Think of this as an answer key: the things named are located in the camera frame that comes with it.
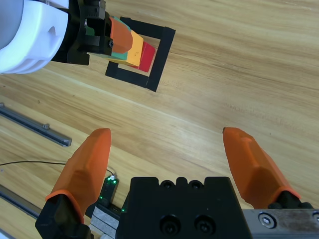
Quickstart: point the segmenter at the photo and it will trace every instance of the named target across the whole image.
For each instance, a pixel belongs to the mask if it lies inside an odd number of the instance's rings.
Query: electrical wire
[[[16,163],[46,163],[46,164],[57,164],[57,165],[65,165],[66,163],[59,163],[59,162],[46,162],[46,161],[15,161],[15,162],[9,162],[9,163],[2,163],[0,164],[0,166],[5,166],[5,165],[9,165],[9,164],[16,164]]]

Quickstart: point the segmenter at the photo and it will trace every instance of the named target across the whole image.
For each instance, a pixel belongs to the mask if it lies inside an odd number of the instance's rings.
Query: wooden table
[[[135,176],[231,177],[222,129],[233,126],[253,135],[303,201],[319,207],[318,1],[108,0],[107,11],[176,29],[158,91],[106,77],[108,62],[97,56],[89,66],[51,62],[1,75],[0,102],[73,142],[63,148],[0,118],[0,163],[65,162],[93,130],[108,127],[121,206]],[[0,183],[43,207],[62,168],[7,165]],[[38,237],[25,220],[7,232]]]

